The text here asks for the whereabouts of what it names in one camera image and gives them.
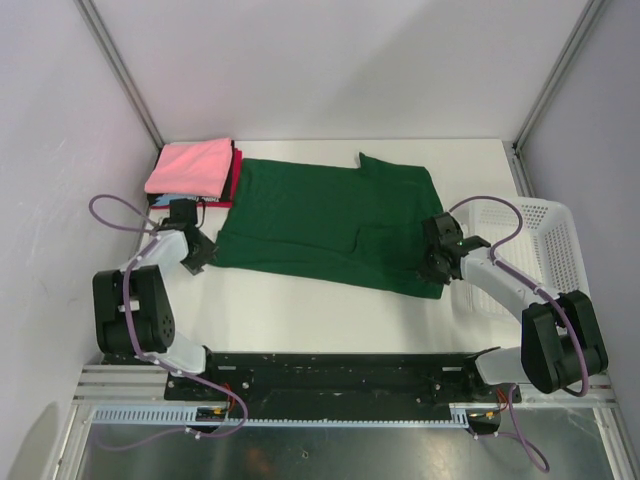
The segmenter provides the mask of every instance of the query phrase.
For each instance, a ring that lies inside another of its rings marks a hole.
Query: white wall
[[[640,450],[640,2],[616,0],[524,154],[576,220],[625,420]]]
[[[512,140],[586,0],[96,0],[167,141]]]
[[[73,2],[2,2],[0,478],[40,475],[97,352],[91,278],[136,241],[93,221],[87,202],[106,191],[142,205],[154,155]]]

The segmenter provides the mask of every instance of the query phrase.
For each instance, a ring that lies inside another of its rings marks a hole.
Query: stack of folded clothes
[[[230,138],[165,145],[144,190],[151,208],[181,198],[230,208],[241,170],[242,152]]]

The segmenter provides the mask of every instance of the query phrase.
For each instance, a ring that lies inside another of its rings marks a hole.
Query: green t-shirt
[[[422,220],[442,213],[423,167],[245,159],[213,264],[440,298],[420,280]]]

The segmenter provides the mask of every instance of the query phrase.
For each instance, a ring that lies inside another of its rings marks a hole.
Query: laundry basket
[[[560,292],[589,294],[578,234],[569,209],[537,198],[507,198],[522,214],[520,235],[498,247],[497,254],[545,285]],[[518,218],[506,205],[490,200],[469,204],[469,234],[491,244],[511,234]],[[466,284],[472,311],[490,317],[512,318],[509,311],[478,287]]]

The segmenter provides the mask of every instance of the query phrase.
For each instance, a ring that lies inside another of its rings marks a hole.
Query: purple cable
[[[488,433],[488,434],[478,435],[476,432],[473,431],[471,427],[469,427],[469,432],[476,439],[478,438],[486,439],[489,437],[492,437],[492,438],[504,437],[504,438],[510,438],[512,440],[515,440],[516,442],[522,445],[522,448],[524,449],[525,453],[529,457],[529,460],[531,460],[531,463],[533,463],[533,465],[538,470],[540,470],[542,473],[549,473],[549,471],[551,470],[551,466],[549,465],[549,461],[547,460],[547,457],[544,456],[544,454],[540,451],[538,447],[536,447],[533,443],[531,443],[529,440],[525,438],[524,434],[522,433],[522,430],[520,429],[520,423],[518,422],[515,409],[513,408],[513,392],[515,391],[515,389],[516,389],[516,385],[514,383],[509,388],[509,394],[507,396],[507,405],[509,406],[509,415],[511,415],[511,421],[513,422],[513,427],[515,428],[516,433],[496,432],[494,434]],[[540,457],[540,460],[542,460],[542,463],[540,463],[536,459],[533,452],[535,452],[538,455],[538,457]]]
[[[499,267],[500,269],[502,269],[503,271],[505,271],[506,273],[508,273],[512,277],[514,277],[516,280],[522,282],[524,285],[526,285],[528,288],[530,288],[533,291],[533,293],[535,293],[536,295],[539,295],[542,299],[544,299],[545,301],[549,302],[551,304],[551,306],[556,310],[556,312],[558,312],[558,315],[560,316],[560,319],[562,320],[562,323],[563,323],[564,327],[567,329],[567,333],[569,334],[569,337],[571,339],[571,344],[573,345],[573,348],[575,349],[576,355],[578,357],[578,363],[580,364],[580,372],[581,372],[581,376],[582,376],[582,388],[580,389],[579,392],[571,390],[571,389],[569,389],[567,387],[565,387],[563,390],[565,392],[571,394],[571,395],[576,396],[576,397],[585,396],[587,394],[587,392],[589,391],[589,372],[587,370],[587,364],[586,364],[586,361],[584,359],[584,354],[582,352],[582,348],[580,347],[580,341],[578,340],[578,336],[576,335],[576,332],[575,332],[575,330],[573,328],[573,325],[571,325],[571,322],[569,321],[569,317],[567,317],[567,314],[564,312],[562,307],[558,304],[558,302],[555,301],[555,299],[548,292],[546,292],[545,290],[540,288],[535,282],[530,280],[525,275],[521,274],[518,270],[516,270],[515,268],[511,267],[508,263],[506,263],[506,262],[504,262],[504,261],[502,261],[502,260],[497,258],[496,249],[500,245],[504,245],[508,241],[513,240],[522,231],[522,228],[524,227],[524,219],[522,218],[522,214],[516,208],[516,206],[513,205],[511,202],[508,202],[507,200],[504,200],[502,198],[493,197],[493,196],[489,196],[489,195],[476,195],[476,196],[473,196],[473,197],[466,198],[466,199],[456,203],[453,207],[451,207],[449,209],[449,211],[453,212],[458,207],[460,207],[460,206],[462,206],[462,205],[464,205],[466,203],[469,203],[471,201],[474,201],[474,200],[491,200],[491,201],[495,201],[495,202],[498,202],[498,203],[502,203],[503,205],[506,205],[511,210],[513,210],[513,212],[518,217],[518,227],[515,229],[515,231],[511,235],[509,235],[509,236],[503,238],[502,240],[496,242],[489,249],[489,258],[491,259],[491,262],[494,265],[496,265],[497,267]],[[515,389],[516,389],[516,385],[515,384],[511,385],[511,388],[509,388],[508,405],[509,405],[509,414],[511,415],[511,420],[513,422],[513,426],[514,426],[514,428],[516,430],[516,433],[515,434],[514,433],[498,433],[497,436],[498,437],[511,438],[511,439],[514,439],[514,440],[517,440],[518,442],[520,442],[520,444],[522,445],[522,448],[526,452],[526,454],[529,457],[529,459],[531,460],[531,462],[535,465],[535,467],[538,470],[540,470],[541,472],[543,472],[543,473],[549,473],[549,471],[550,471],[549,462],[547,461],[545,456],[542,454],[540,449],[538,449],[538,447],[536,447],[534,444],[532,444],[529,440],[526,439],[526,437],[522,433],[522,430],[520,429],[520,424],[518,423],[518,418],[516,417],[515,409],[513,408],[513,391]],[[538,454],[538,456],[540,457],[540,459],[542,460],[544,465],[541,464],[535,458],[535,455],[533,454],[534,451],[535,451],[536,454]]]
[[[156,222],[151,220],[144,213],[142,213],[140,210],[138,210],[134,205],[132,205],[131,203],[127,202],[124,198],[116,197],[115,195],[110,195],[108,193],[103,193],[103,194],[100,194],[100,195],[96,195],[95,197],[93,197],[89,201],[89,212],[91,212],[91,215],[93,215],[93,218],[95,218],[98,222],[102,223],[103,225],[106,225],[107,227],[113,228],[115,230],[121,230],[123,232],[154,233],[154,230],[148,230],[148,229],[145,229],[145,228],[136,228],[136,227],[123,227],[122,225],[116,225],[115,223],[111,223],[110,221],[105,220],[104,218],[102,218],[96,212],[94,205],[98,200],[101,200],[103,198],[108,198],[110,200],[115,200],[116,202],[122,203],[123,205],[129,207],[129,209],[131,209],[135,213],[137,213],[138,216],[142,217],[145,220],[146,223],[148,223],[150,225],[153,225],[154,227],[158,226],[158,224]]]
[[[516,208],[515,205],[508,202],[507,200],[504,200],[498,197],[492,197],[489,195],[477,195],[474,197],[466,198],[461,202],[456,203],[453,207],[449,209],[449,211],[453,212],[456,208],[460,207],[461,205],[464,205],[465,203],[469,203],[473,200],[491,200],[491,201],[502,203],[503,205],[506,205],[511,210],[513,210],[513,212],[518,217],[518,227],[516,228],[516,230],[508,237],[505,237],[499,242],[496,242],[489,249],[489,257],[491,258],[491,261],[493,262],[494,265],[496,265],[503,271],[507,272],[516,280],[525,284],[527,287],[529,287],[533,291],[533,293],[535,293],[536,295],[539,295],[546,302],[549,302],[551,306],[555,309],[555,311],[558,313],[564,328],[567,329],[567,333],[569,334],[569,338],[571,339],[571,344],[573,345],[573,348],[576,352],[576,356],[578,357],[578,363],[580,365],[580,373],[581,373],[581,380],[582,380],[582,387],[580,391],[576,392],[575,390],[571,390],[568,387],[563,388],[563,390],[575,397],[584,397],[589,392],[589,371],[587,369],[587,362],[584,359],[584,353],[582,352],[582,347],[580,346],[580,340],[578,340],[578,335],[576,334],[576,331],[573,328],[573,325],[571,325],[571,322],[569,321],[569,317],[567,317],[567,314],[564,312],[562,307],[558,304],[558,302],[556,302],[556,300],[551,295],[549,295],[548,292],[546,292],[544,289],[538,286],[538,284],[536,284],[535,282],[531,281],[531,279],[527,278],[525,275],[522,275],[519,271],[511,267],[508,263],[498,259],[496,256],[496,248],[498,248],[500,245],[504,245],[510,240],[513,240],[522,231],[522,228],[524,226],[524,219],[522,218],[522,214]]]
[[[106,220],[104,220],[102,217],[100,217],[95,210],[93,209],[93,204],[96,202],[96,200],[99,200],[101,198],[110,198],[113,200],[117,200],[120,203],[128,206],[129,208],[131,208],[134,212],[136,212],[138,215],[140,215],[143,219],[145,219],[145,221],[151,225],[156,225],[155,222],[153,222],[149,217],[147,217],[145,214],[143,214],[141,211],[139,211],[137,208],[135,208],[133,205],[131,205],[129,202],[127,202],[126,200],[121,199],[120,197],[116,197],[115,195],[108,195],[108,194],[103,194],[103,195],[96,195],[95,197],[93,197],[91,199],[91,201],[89,202],[89,210],[91,212],[91,214],[96,218],[96,220],[98,220],[100,223],[107,225],[108,227],[111,228],[115,228],[117,230],[123,230],[123,231],[130,231],[130,232],[139,232],[139,233],[150,233],[151,234],[151,241],[142,249],[142,251],[136,255],[134,258],[131,259],[131,262],[129,262],[129,265],[127,265],[127,268],[124,272],[124,276],[123,276],[123,287],[122,287],[122,297],[123,297],[123,303],[124,303],[124,315],[125,315],[125,320],[127,323],[127,330],[129,332],[129,337],[131,339],[131,345],[133,346],[133,350],[135,352],[135,354],[141,359],[141,360],[146,360],[149,362],[152,362],[156,365],[161,366],[162,368],[164,368],[165,370],[168,370],[171,373],[174,374],[178,374],[178,369],[172,367],[171,365],[168,365],[166,363],[164,363],[163,361],[161,361],[158,358],[153,357],[152,355],[148,355],[146,352],[144,352],[142,350],[142,348],[140,347],[140,342],[138,340],[138,336],[136,335],[136,330],[135,330],[135,326],[134,326],[134,321],[133,321],[133,314],[131,312],[131,292],[129,291],[129,281],[131,278],[131,272],[133,272],[133,269],[136,267],[136,265],[138,264],[138,262],[140,262],[140,260],[142,260],[144,257],[146,257],[149,252],[153,249],[153,247],[155,247],[155,245],[158,243],[158,238],[156,236],[156,231],[155,230],[147,230],[144,228],[132,228],[132,227],[123,227],[120,225],[114,225],[111,224],[110,222],[107,222]],[[228,437],[229,435],[234,434],[235,432],[237,432],[240,428],[242,428],[244,426],[244,424],[247,422],[247,420],[249,419],[249,409],[247,408],[246,403],[242,400],[242,398],[240,398],[237,394],[235,394],[234,392],[232,392],[231,390],[228,390],[218,384],[215,384],[213,382],[210,382],[208,380],[205,380],[204,378],[200,378],[197,375],[194,375],[192,373],[188,373],[188,372],[179,372],[179,375],[182,375],[185,378],[189,378],[195,382],[201,383],[209,388],[213,388],[214,390],[217,390],[221,393],[224,393],[227,396],[233,397],[238,404],[240,405],[240,407],[242,408],[242,419],[240,420],[240,423],[238,425],[236,425],[235,427],[233,427],[230,430],[227,430],[225,432],[212,432],[212,433],[205,433],[205,432],[200,432],[200,431],[196,431],[195,435],[196,438],[200,438],[200,437],[206,437],[206,438],[222,438],[222,437]],[[164,435],[168,435],[170,433],[177,433],[177,432],[183,432],[185,431],[184,428],[172,428],[172,429],[168,429],[168,430],[164,430],[162,432],[159,432],[155,435],[152,435],[144,440],[141,440],[139,442],[135,442],[131,445],[123,445],[123,446],[118,446],[118,447],[109,447],[107,445],[102,444],[101,442],[99,442],[99,440],[96,440],[96,444],[98,446],[100,446],[101,448],[105,448],[105,450],[109,450],[109,451],[114,451],[114,452],[121,452],[121,451],[125,451],[125,450],[129,450],[132,448],[136,448],[139,447],[141,445],[144,445],[146,443],[149,443],[151,441],[156,440],[157,438],[163,437]]]

